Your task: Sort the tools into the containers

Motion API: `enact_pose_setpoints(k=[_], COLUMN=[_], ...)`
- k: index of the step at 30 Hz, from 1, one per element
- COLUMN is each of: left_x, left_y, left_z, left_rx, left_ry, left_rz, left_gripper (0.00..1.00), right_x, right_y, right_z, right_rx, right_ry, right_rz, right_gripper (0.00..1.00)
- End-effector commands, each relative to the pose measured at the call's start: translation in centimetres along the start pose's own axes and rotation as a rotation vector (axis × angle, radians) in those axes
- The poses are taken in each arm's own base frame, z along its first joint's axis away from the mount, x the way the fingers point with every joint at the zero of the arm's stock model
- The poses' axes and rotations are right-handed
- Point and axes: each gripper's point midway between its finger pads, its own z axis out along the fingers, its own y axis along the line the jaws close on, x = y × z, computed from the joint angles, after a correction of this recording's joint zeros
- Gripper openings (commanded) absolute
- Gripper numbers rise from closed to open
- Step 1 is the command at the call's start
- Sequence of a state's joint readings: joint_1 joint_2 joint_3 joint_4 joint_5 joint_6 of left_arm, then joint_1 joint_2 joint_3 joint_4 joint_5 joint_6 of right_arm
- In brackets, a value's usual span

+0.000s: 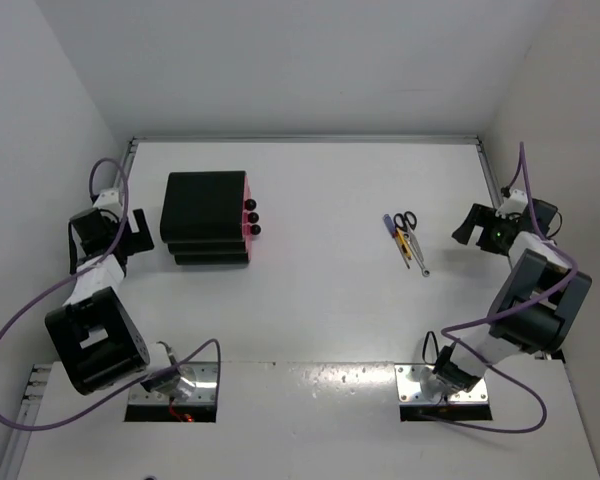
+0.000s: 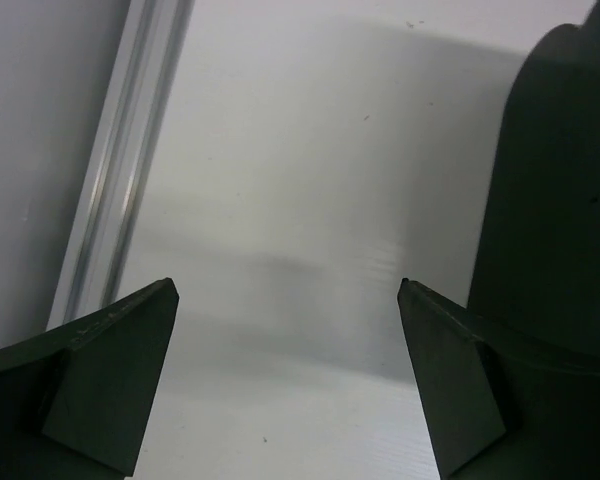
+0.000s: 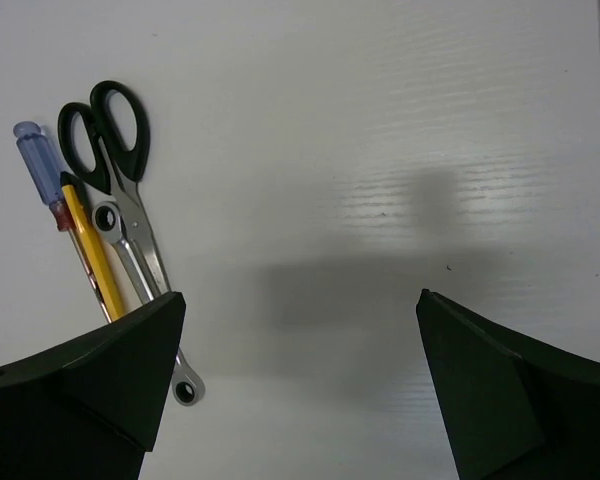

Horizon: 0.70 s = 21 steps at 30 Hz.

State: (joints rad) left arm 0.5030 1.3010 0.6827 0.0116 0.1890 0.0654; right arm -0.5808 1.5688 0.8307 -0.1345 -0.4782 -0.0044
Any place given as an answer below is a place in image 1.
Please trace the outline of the black drawer cabinet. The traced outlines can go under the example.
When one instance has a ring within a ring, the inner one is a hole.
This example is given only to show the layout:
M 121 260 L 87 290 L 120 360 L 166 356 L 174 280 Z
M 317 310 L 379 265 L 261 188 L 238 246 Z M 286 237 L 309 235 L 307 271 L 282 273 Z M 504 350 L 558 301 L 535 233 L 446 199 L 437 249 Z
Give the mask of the black drawer cabinet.
M 169 174 L 159 232 L 177 265 L 247 265 L 244 175 L 244 170 Z

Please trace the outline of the black handled scissors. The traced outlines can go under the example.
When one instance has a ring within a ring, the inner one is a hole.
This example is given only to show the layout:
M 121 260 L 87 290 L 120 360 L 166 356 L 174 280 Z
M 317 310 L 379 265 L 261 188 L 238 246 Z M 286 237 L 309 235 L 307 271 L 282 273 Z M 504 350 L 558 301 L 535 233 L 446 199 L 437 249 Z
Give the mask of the black handled scissors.
M 393 216 L 393 223 L 397 230 L 407 232 L 417 228 L 418 219 L 412 211 L 405 211 L 403 213 L 396 213 Z

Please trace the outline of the pink bottom drawer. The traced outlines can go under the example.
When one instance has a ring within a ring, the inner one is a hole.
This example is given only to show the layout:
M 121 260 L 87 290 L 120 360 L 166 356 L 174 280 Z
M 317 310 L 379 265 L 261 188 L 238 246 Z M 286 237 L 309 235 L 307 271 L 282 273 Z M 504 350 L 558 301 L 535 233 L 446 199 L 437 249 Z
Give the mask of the pink bottom drawer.
M 246 227 L 244 241 L 245 241 L 245 255 L 246 263 L 249 264 L 252 259 L 253 243 L 259 238 L 262 229 L 259 224 L 249 224 Z

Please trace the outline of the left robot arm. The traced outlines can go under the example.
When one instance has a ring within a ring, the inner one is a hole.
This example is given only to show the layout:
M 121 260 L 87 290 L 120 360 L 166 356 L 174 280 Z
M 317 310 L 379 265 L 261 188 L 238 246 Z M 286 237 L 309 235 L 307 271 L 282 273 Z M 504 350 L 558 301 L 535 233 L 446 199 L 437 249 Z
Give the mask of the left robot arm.
M 125 225 L 110 255 L 105 252 L 121 225 L 119 214 L 90 208 L 68 223 L 70 272 L 79 277 L 63 305 L 46 315 L 45 326 L 82 395 L 146 372 L 150 364 L 149 348 L 117 295 L 128 258 L 154 249 L 144 211 L 133 217 L 138 230 Z

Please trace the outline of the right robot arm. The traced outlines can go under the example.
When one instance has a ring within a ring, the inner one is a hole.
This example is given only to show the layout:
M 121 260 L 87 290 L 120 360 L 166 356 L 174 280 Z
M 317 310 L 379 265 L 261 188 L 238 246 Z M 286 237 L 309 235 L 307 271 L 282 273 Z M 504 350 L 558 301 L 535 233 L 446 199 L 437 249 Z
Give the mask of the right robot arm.
M 590 276 L 557 251 L 549 230 L 561 219 L 555 205 L 528 201 L 521 192 L 500 208 L 472 205 L 453 239 L 467 244 L 480 228 L 477 246 L 507 257 L 511 272 L 484 320 L 443 329 L 451 343 L 432 369 L 429 383 L 436 395 L 471 391 L 488 368 L 511 356 L 561 348 L 592 285 Z

